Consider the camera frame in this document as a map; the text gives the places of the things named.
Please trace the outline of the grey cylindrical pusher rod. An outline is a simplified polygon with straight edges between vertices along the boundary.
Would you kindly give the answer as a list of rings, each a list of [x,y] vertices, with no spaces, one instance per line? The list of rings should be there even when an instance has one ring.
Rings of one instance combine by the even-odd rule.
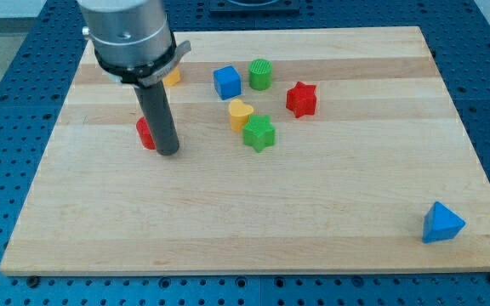
[[[157,152],[162,156],[175,154],[179,150],[179,138],[163,83],[149,87],[137,85],[134,91]]]

